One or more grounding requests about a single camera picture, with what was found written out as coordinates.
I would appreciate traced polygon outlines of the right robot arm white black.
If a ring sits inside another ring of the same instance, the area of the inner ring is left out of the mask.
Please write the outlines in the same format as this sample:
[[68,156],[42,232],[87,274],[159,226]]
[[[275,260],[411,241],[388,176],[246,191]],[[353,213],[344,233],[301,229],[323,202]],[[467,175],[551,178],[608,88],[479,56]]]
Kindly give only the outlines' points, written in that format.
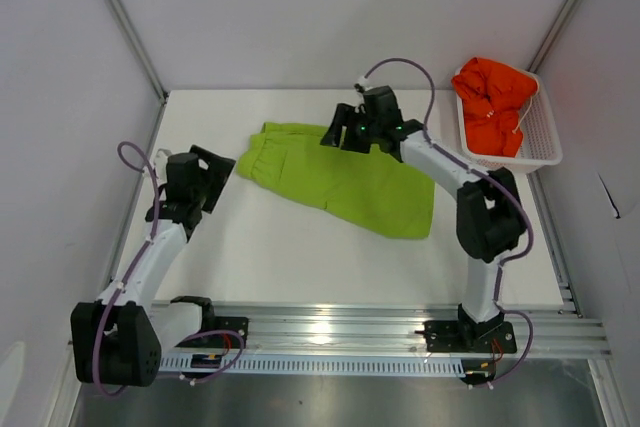
[[468,258],[465,294],[449,334],[440,322],[426,323],[422,333],[431,351],[471,352],[489,345],[504,324],[496,300],[502,264],[530,229],[512,172],[473,165],[432,138],[426,123],[404,119],[390,87],[355,90],[360,103],[337,105],[321,145],[361,154],[378,146],[454,199],[456,238]]

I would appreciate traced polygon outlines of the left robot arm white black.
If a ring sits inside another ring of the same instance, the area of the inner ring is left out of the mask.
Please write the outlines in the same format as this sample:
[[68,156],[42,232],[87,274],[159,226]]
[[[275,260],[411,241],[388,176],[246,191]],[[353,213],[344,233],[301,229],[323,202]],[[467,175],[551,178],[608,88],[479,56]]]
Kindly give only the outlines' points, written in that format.
[[154,160],[130,141],[120,142],[117,152],[125,149],[139,161],[124,165],[151,181],[145,236],[124,273],[94,301],[78,303],[70,316],[76,378],[108,397],[151,385],[163,353],[184,342],[204,347],[218,337],[237,355],[246,346],[245,334],[221,328],[208,298],[179,296],[160,313],[151,312],[170,267],[204,215],[213,212],[234,160],[197,145],[181,153],[161,149]]

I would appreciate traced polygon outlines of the lime green shorts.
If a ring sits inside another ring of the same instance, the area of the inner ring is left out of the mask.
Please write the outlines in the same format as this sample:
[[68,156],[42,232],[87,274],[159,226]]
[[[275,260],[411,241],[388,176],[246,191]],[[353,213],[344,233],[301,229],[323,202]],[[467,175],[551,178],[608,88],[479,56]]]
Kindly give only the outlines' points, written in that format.
[[368,154],[320,144],[323,126],[266,122],[237,173],[302,205],[392,239],[430,235],[435,183],[374,146]]

